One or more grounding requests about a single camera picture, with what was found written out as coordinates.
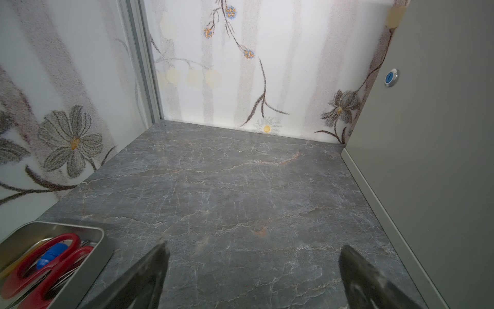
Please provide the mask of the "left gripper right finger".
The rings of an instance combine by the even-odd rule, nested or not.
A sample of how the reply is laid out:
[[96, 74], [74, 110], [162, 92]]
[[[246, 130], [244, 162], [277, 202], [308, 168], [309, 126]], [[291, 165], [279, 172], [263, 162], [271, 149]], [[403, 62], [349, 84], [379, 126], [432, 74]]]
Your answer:
[[350, 245], [344, 245], [338, 265], [349, 308], [419, 308]]

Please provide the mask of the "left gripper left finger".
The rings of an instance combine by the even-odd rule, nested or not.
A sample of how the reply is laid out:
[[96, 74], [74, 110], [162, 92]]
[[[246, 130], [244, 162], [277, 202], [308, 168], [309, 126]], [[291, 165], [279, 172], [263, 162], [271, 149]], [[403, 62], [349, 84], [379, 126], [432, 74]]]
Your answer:
[[158, 308], [170, 251], [160, 241], [84, 308]]

